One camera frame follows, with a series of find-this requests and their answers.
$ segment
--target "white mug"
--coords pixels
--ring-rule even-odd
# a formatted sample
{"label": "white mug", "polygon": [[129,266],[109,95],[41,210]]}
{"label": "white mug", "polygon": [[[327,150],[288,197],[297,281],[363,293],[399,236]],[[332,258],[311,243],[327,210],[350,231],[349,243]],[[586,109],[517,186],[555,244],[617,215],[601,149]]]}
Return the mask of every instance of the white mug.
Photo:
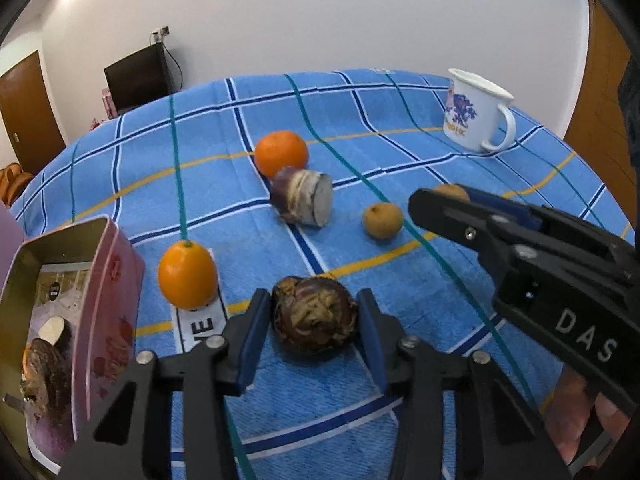
{"label": "white mug", "polygon": [[[444,133],[449,139],[473,152],[498,152],[516,136],[516,121],[509,110],[513,96],[484,77],[450,68],[451,82],[444,113]],[[494,146],[491,138],[500,119],[507,119],[507,134]]]}

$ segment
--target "metal bolt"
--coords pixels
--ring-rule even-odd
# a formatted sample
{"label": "metal bolt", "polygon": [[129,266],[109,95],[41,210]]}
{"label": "metal bolt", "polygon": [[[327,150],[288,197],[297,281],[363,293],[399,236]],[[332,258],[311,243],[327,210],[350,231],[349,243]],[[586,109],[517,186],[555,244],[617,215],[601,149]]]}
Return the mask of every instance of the metal bolt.
{"label": "metal bolt", "polygon": [[154,360],[154,353],[151,350],[143,350],[136,355],[136,362],[139,365],[148,365]]}
{"label": "metal bolt", "polygon": [[420,344],[420,338],[417,335],[407,335],[400,340],[400,346],[412,350]]}
{"label": "metal bolt", "polygon": [[483,350],[476,350],[473,355],[473,360],[479,365],[485,365],[488,364],[489,361],[491,361],[491,356]]}
{"label": "metal bolt", "polygon": [[476,239],[476,230],[472,227],[467,227],[465,229],[465,238],[469,241]]}
{"label": "metal bolt", "polygon": [[225,342],[225,338],[223,338],[221,335],[212,335],[211,337],[207,338],[205,344],[212,350],[215,350],[216,348],[223,347],[225,345]]}
{"label": "metal bolt", "polygon": [[521,258],[526,258],[527,260],[532,260],[538,256],[538,252],[535,249],[526,245],[516,245],[516,253]]}

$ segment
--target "black monitor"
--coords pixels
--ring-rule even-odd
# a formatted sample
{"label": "black monitor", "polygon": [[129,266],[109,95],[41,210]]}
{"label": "black monitor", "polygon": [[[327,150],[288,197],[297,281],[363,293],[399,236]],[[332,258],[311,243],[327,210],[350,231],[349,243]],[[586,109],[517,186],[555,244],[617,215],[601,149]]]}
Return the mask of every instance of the black monitor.
{"label": "black monitor", "polygon": [[134,52],[104,69],[118,115],[172,93],[162,43]]}

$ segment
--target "tangerine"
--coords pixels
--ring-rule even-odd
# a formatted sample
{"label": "tangerine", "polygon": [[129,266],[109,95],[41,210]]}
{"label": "tangerine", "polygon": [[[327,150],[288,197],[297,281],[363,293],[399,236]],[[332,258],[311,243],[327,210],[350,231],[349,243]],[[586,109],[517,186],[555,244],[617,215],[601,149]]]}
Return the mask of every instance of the tangerine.
{"label": "tangerine", "polygon": [[216,264],[203,246],[181,240],[160,259],[158,285],[164,297],[177,308],[194,310],[206,306],[218,292]]}
{"label": "tangerine", "polygon": [[255,147],[255,165],[269,180],[273,180],[276,173],[287,166],[302,170],[308,161],[306,142],[289,130],[271,132],[261,138]]}

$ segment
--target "wall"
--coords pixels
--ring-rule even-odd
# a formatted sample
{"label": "wall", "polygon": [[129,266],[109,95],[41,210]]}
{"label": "wall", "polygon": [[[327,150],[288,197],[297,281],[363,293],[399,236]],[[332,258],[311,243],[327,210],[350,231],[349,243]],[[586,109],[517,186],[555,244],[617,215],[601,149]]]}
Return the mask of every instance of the wall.
{"label": "wall", "polygon": [[563,135],[588,40],[588,0],[52,0],[43,46],[75,139],[105,118],[103,69],[169,25],[187,87],[229,75],[385,67],[478,72]]}
{"label": "wall", "polygon": [[[9,35],[2,42],[2,46],[0,46],[0,76],[5,74],[9,69],[36,50],[40,56],[40,67],[42,69],[42,76],[47,89],[47,94],[49,95],[49,102],[53,110],[53,115],[58,122],[63,139],[68,144],[68,139],[60,121],[60,116],[58,115],[57,108],[52,99],[51,85],[49,78],[47,77],[46,64],[42,55],[42,28],[39,18],[12,28]],[[7,164],[16,162],[17,160],[14,149],[11,146],[9,137],[7,136],[4,122],[0,116],[0,168],[4,168]]]}

